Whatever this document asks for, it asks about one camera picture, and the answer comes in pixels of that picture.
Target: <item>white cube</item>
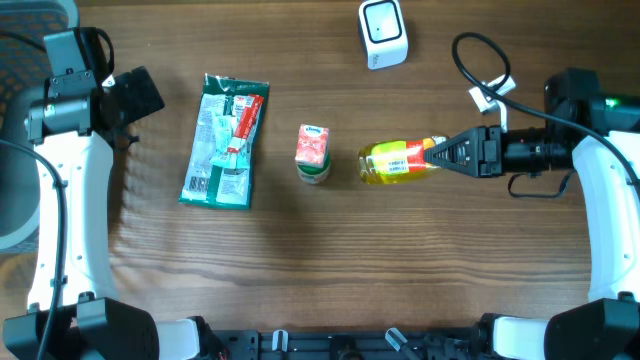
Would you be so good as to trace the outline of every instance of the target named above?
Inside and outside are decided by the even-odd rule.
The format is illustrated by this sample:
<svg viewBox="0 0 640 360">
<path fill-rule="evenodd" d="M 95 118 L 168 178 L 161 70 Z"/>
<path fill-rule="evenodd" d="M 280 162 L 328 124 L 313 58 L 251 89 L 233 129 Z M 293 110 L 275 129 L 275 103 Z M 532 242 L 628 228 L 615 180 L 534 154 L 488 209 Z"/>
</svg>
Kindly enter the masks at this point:
<svg viewBox="0 0 640 360">
<path fill-rule="evenodd" d="M 409 41 L 397 0 L 367 0 L 358 11 L 358 31 L 369 69 L 400 64 L 407 58 Z"/>
</svg>

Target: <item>wooden surface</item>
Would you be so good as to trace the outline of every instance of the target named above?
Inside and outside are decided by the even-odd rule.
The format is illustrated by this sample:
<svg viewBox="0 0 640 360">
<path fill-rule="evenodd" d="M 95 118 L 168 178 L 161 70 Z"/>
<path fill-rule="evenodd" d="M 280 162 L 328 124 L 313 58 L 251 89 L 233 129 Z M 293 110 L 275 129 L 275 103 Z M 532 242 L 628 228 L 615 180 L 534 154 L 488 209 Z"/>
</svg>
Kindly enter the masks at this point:
<svg viewBox="0 0 640 360">
<path fill-rule="evenodd" d="M 203 315 L 213 328 L 259 330 L 470 325 L 484 312 L 550 317 L 586 301 L 577 178 L 559 200 L 516 200 L 508 178 L 446 172 L 368 186 L 356 154 L 370 142 L 498 121 L 478 113 L 451 60 L 462 31 L 504 48 L 518 83 L 511 97 L 534 107 L 542 108 L 544 81 L 568 66 L 597 69 L 606 89 L 640 94 L 640 3 L 402 6 L 408 59 L 376 72 L 359 43 L 357 1 L 81 8 L 85 26 L 111 36 L 116 72 L 145 65 L 166 102 L 134 126 L 142 142 L 114 168 L 110 258 L 123 301 L 156 319 Z M 480 78 L 501 74 L 479 44 L 464 44 L 462 56 Z M 251 211 L 177 203 L 204 73 L 271 83 Z M 513 128 L 543 124 L 511 119 Z M 331 129 L 334 168 L 322 186 L 296 175 L 301 123 Z M 561 176 L 525 180 L 521 190 L 553 191 Z M 0 256 L 0 318 L 24 312 L 34 262 Z"/>
</svg>

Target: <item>green light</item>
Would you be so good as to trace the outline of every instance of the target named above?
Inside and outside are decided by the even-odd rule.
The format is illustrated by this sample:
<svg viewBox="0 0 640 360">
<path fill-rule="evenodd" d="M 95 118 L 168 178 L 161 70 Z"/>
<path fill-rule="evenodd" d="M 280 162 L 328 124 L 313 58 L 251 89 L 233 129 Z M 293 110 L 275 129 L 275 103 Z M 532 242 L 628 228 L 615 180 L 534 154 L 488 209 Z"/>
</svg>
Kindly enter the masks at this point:
<svg viewBox="0 0 640 360">
<path fill-rule="evenodd" d="M 618 102 L 619 102 L 618 99 L 609 98 L 609 99 L 605 99 L 604 100 L 605 105 L 607 105 L 609 107 L 614 107 L 614 106 L 618 105 Z"/>
</svg>

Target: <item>green plastic package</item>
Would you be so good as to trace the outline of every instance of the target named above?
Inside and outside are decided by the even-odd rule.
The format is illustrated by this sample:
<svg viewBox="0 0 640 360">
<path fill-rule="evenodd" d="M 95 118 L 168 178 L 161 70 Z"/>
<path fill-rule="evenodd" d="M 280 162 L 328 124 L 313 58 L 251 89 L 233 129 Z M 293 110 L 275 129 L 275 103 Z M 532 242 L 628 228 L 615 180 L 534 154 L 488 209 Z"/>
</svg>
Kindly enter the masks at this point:
<svg viewBox="0 0 640 360">
<path fill-rule="evenodd" d="M 250 208 L 251 159 L 268 98 L 269 83 L 205 75 L 181 203 Z"/>
</svg>

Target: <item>wooden table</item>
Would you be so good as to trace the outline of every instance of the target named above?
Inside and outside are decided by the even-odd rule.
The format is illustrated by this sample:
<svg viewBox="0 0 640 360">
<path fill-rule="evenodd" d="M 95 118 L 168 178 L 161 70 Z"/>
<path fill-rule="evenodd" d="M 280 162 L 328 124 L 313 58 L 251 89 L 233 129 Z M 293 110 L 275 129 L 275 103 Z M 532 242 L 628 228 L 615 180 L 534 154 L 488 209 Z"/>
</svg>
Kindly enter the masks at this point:
<svg viewBox="0 0 640 360">
<path fill-rule="evenodd" d="M 517 101 L 542 108 L 545 80 L 568 66 L 597 69 L 605 89 L 640 94 L 640 3 L 404 0 L 408 59 L 372 72 L 358 1 L 149 2 L 80 9 L 85 26 L 111 36 L 116 72 L 145 65 L 166 102 L 132 128 L 142 142 L 117 158 L 112 176 L 111 263 L 123 301 L 156 319 L 199 314 L 213 328 L 264 331 L 471 325 L 484 312 L 550 317 L 586 301 L 577 178 L 559 200 L 517 200 L 506 177 L 447 172 L 370 186 L 356 154 L 370 142 L 498 121 L 480 115 L 451 59 L 463 31 L 505 49 Z M 478 77 L 502 73 L 481 44 L 462 50 Z M 272 86 L 250 211 L 177 202 L 205 73 Z M 543 124 L 515 112 L 511 120 Z M 334 168 L 322 186 L 296 174 L 302 123 L 331 129 Z M 520 189 L 554 191 L 562 175 Z M 24 313 L 34 263 L 35 255 L 0 257 L 0 318 Z"/>
</svg>

